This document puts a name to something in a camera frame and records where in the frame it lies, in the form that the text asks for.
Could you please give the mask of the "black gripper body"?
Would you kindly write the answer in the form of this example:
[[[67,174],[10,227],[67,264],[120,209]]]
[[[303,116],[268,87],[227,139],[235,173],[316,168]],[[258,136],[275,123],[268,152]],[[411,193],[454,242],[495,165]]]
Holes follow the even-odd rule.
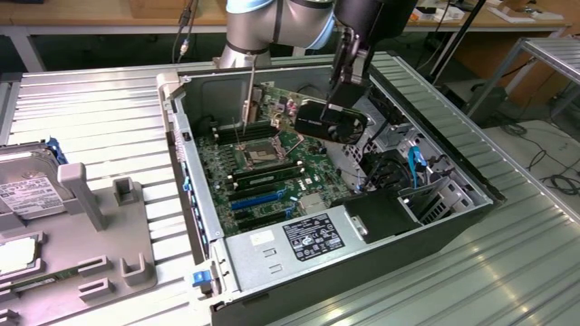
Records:
[[[403,33],[418,1],[343,0],[335,2],[334,14],[344,26],[350,43],[364,47]]]

